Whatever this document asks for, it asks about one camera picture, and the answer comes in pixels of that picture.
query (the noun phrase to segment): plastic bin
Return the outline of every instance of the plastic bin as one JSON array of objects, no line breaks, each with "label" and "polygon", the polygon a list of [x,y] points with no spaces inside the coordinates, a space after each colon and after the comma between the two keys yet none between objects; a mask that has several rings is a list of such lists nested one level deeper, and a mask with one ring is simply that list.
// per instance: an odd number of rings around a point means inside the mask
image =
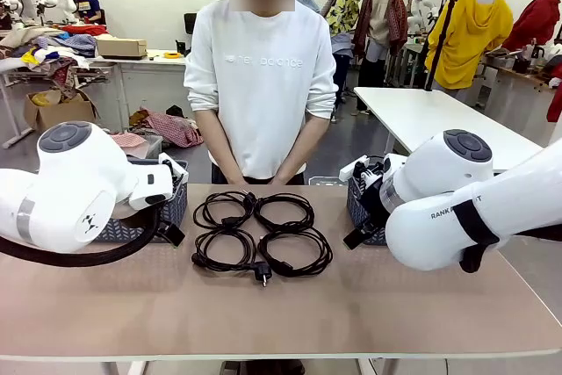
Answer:
[{"label": "plastic bin", "polygon": [[[158,160],[139,160],[130,158],[129,162],[132,164],[149,165],[158,164]],[[184,169],[187,169],[187,162],[177,160],[177,163]],[[187,209],[187,184],[182,184],[177,192],[176,197],[164,206],[161,212],[163,219],[171,221],[176,226],[180,227],[184,219],[185,210]],[[142,234],[142,228],[130,228],[120,220],[110,219],[105,226],[102,233],[96,238],[94,242],[109,242],[109,243],[129,243]],[[152,240],[154,243],[165,243],[166,241],[160,237],[155,236]]]},{"label": "plastic bin", "polygon": [[[369,214],[365,211],[363,206],[359,203],[357,198],[361,197],[361,191],[357,180],[352,177],[348,181],[348,212],[353,225],[361,227],[365,220],[369,218]],[[364,242],[365,245],[371,246],[386,246],[385,229],[381,228],[372,233],[372,238]]]}]

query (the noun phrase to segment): gray floor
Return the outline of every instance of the gray floor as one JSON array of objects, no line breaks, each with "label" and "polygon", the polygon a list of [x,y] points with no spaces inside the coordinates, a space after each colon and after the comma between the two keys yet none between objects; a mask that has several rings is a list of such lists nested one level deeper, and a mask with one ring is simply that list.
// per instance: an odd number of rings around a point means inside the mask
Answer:
[{"label": "gray floor", "polygon": [[[348,97],[348,103],[341,110],[339,123],[331,125],[313,159],[308,163],[307,177],[337,176],[338,170],[345,164],[363,154],[379,155],[386,141],[386,132],[373,117],[352,117],[349,112],[355,105],[355,99]],[[5,111],[0,107],[0,139],[4,142],[11,136],[7,125]],[[9,150],[0,149],[0,168],[26,169],[38,168],[35,152],[37,135],[31,135]],[[189,150],[173,149],[171,154],[178,159],[185,159],[190,164],[191,182],[207,183],[210,181],[210,162],[204,146]],[[546,305],[562,318],[562,245],[552,242],[516,239],[502,250],[504,256],[515,266],[527,282],[535,289]],[[309,375],[355,375],[357,366],[354,361],[306,361]],[[149,374],[196,374],[215,375],[219,362],[158,362],[150,365]],[[543,374],[559,375],[562,367],[562,354],[548,357],[527,357],[514,359],[490,360],[452,360],[451,375],[497,374],[523,375]],[[94,375],[102,373],[97,364],[30,364],[17,362],[0,362],[0,374],[24,375],[40,373],[42,375]],[[406,374],[445,374],[443,360],[407,361],[400,363],[399,375]]]}]

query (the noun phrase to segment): black pants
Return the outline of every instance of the black pants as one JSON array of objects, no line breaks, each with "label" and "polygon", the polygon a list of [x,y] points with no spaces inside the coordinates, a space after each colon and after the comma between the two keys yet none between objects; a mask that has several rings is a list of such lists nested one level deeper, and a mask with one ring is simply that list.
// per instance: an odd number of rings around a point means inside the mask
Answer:
[{"label": "black pants", "polygon": [[334,54],[334,59],[334,84],[337,85],[337,92],[335,93],[335,109],[337,110],[337,107],[342,103],[343,87],[345,86],[345,80],[348,76],[351,58],[343,54]]},{"label": "black pants", "polygon": [[[271,182],[271,179],[254,179],[252,177],[244,177],[248,184],[268,184]],[[219,166],[211,163],[211,183],[212,184],[228,184],[227,178],[220,170]],[[305,174],[300,173],[291,179],[288,185],[297,185],[302,186],[305,184]]]},{"label": "black pants", "polygon": [[[385,86],[385,64],[386,61],[368,61],[363,59],[359,70],[359,86],[382,88]],[[367,110],[367,106],[357,97],[357,109]]]}]

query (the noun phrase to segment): white tabletop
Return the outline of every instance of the white tabletop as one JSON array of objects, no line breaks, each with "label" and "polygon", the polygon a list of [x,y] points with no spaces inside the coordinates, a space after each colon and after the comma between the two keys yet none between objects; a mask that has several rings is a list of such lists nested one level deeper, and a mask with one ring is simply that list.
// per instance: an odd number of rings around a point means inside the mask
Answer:
[{"label": "white tabletop", "polygon": [[357,87],[355,92],[410,153],[449,129],[464,129],[486,141],[494,153],[494,170],[498,172],[512,169],[542,150],[438,90]]},{"label": "white tabletop", "polygon": [[132,63],[132,64],[143,64],[143,65],[175,65],[175,66],[185,66],[185,58],[180,57],[179,59],[166,59],[164,53],[175,53],[176,49],[171,48],[170,50],[157,50],[149,48],[147,50],[148,56],[139,59],[138,61],[133,59],[105,59],[102,56],[95,57],[92,62],[111,62],[111,63]]}]

